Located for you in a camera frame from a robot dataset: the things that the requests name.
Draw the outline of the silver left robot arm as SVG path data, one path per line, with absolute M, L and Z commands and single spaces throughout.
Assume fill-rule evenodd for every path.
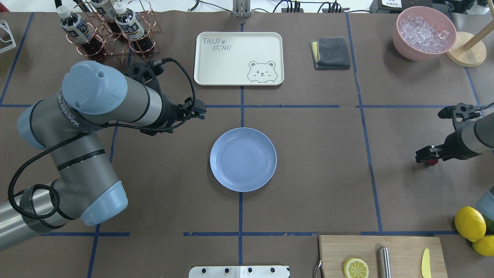
M 125 73 L 95 61 L 71 67 L 55 95 L 26 109 L 18 118 L 20 136 L 41 153 L 26 161 L 8 186 L 1 204 L 1 250 L 60 229 L 71 220 L 100 224 L 128 206 L 122 182 L 97 132 L 110 127 L 154 136 L 172 133 L 206 107 L 195 95 L 179 104 L 162 94 L 157 76 L 172 58 L 133 64 Z M 60 175 L 54 181 L 14 192 L 20 174 L 50 155 Z

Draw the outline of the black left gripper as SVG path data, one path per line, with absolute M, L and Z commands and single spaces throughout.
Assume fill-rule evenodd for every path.
M 173 133 L 173 125 L 179 122 L 178 126 L 184 124 L 191 118 L 204 120 L 204 114 L 207 112 L 205 104 L 201 100 L 187 97 L 183 104 L 178 104 L 174 100 L 162 95 L 163 110 L 159 117 L 159 133 Z

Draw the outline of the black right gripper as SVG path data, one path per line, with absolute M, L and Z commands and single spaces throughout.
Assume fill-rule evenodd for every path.
M 443 161 L 450 159 L 467 160 L 478 155 L 479 153 L 475 153 L 464 144 L 461 135 L 453 132 L 446 137 L 442 145 L 425 146 L 416 151 L 415 162 L 423 163 L 428 159 L 442 159 Z

